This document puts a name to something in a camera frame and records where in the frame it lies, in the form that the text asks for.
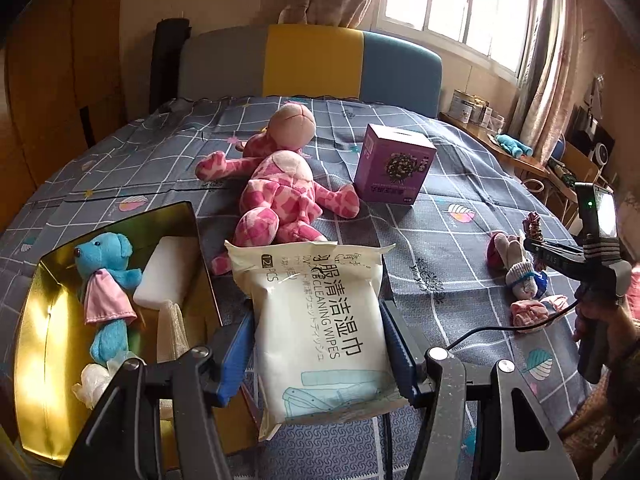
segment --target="bedsheet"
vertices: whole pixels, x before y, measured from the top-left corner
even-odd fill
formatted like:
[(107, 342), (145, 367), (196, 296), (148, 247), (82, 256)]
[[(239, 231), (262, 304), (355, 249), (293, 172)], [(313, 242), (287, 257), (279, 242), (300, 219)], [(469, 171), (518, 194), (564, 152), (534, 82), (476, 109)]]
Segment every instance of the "bedsheet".
[[(203, 183), (194, 167), (208, 153), (241, 156), (236, 140), (266, 126), (286, 97), (212, 102), (174, 100), (143, 120), (132, 121), (54, 174), (25, 204), (0, 238), (0, 376), (12, 389), (14, 334), (31, 277), (41, 256), (110, 222), (181, 200), (193, 203), (204, 255), (210, 260), (231, 238), (239, 219), (245, 179)], [(448, 344), (478, 325), (508, 324), (514, 300), (504, 275), (489, 272), (489, 232), (516, 232), (529, 211), (542, 217), (545, 238), (573, 243), (558, 219), (500, 168), (478, 142), (453, 126), (379, 104), (294, 98), (318, 124), (304, 148), (315, 179), (337, 189), (354, 178), (367, 123), (420, 132), (437, 148), (412, 207), (362, 204), (345, 220), (326, 211), (314, 223), (329, 240), (385, 246), (391, 291), (407, 323), (433, 344)], [(572, 297), (577, 283), (550, 272), (548, 293)], [(213, 280), (223, 320), (239, 315), (242, 293), (230, 275)], [(576, 371), (570, 339), (573, 315), (529, 335), (484, 332), (463, 342), (465, 361), (493, 364), (509, 358), (524, 373), (542, 407), (560, 428), (584, 400), (587, 386)], [(260, 406), (257, 377), (246, 384)], [(460, 478), (468, 478), (475, 441), (476, 410), (467, 404)], [(393, 412), (394, 478), (402, 478), (418, 433), (418, 413)], [(382, 422), (372, 418), (330, 426), (282, 428), (268, 443), (230, 457), (236, 478), (383, 478)]]

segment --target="window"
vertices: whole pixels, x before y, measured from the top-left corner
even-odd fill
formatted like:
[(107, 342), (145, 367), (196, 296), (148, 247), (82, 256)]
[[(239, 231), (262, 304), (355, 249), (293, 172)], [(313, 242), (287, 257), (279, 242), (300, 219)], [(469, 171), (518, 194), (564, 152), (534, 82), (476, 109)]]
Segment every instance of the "window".
[(529, 0), (381, 0), (377, 28), (452, 50), (514, 78), (529, 9)]

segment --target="black cable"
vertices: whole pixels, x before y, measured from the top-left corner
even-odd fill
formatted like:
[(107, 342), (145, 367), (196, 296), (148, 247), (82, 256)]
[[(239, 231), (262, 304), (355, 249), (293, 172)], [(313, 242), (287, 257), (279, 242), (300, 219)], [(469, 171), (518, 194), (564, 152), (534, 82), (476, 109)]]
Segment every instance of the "black cable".
[(532, 330), (533, 328), (539, 328), (541, 326), (545, 326), (550, 324), (551, 322), (553, 322), (555, 319), (558, 319), (559, 317), (565, 316), (566, 314), (568, 314), (569, 312), (571, 312), (575, 306), (578, 304), (580, 300), (575, 300), (571, 305), (569, 305), (566, 309), (557, 312), (556, 314), (553, 314), (552, 316), (549, 316), (548, 318), (546, 318), (544, 321), (540, 321), (539, 323), (535, 323), (533, 325), (527, 325), (527, 326), (479, 326), (478, 328), (475, 328), (473, 330), (469, 330), (469, 332), (467, 332), (465, 335), (463, 335), (462, 337), (459, 337), (458, 339), (456, 339), (453, 343), (451, 343), (449, 346), (447, 346), (447, 350), (451, 350), (454, 346), (458, 346), (460, 343), (462, 343), (467, 337), (477, 333), (477, 332), (484, 332), (485, 330), (503, 330), (505, 332), (520, 332), (521, 330)]
[(388, 413), (382, 415), (382, 427), (384, 429), (385, 442), (385, 480), (394, 478), (394, 450), (391, 437), (391, 417)]

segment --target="white block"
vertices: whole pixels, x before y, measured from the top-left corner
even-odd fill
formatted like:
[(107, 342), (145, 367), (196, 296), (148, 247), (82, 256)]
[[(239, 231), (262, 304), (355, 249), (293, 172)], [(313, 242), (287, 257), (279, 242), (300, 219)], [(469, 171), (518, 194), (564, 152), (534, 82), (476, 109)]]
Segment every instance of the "white block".
[(199, 256), (197, 238), (160, 238), (142, 273), (142, 281), (133, 294), (133, 301), (154, 310), (160, 310), (167, 301), (182, 305)]

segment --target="headboard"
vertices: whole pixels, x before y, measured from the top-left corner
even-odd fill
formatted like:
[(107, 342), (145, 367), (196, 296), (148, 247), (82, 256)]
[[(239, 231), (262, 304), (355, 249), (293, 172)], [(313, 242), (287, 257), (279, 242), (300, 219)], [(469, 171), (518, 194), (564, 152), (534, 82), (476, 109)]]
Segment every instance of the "headboard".
[(435, 117), (441, 81), (440, 57), (408, 41), (352, 28), (265, 25), (186, 40), (173, 96), (327, 95)]

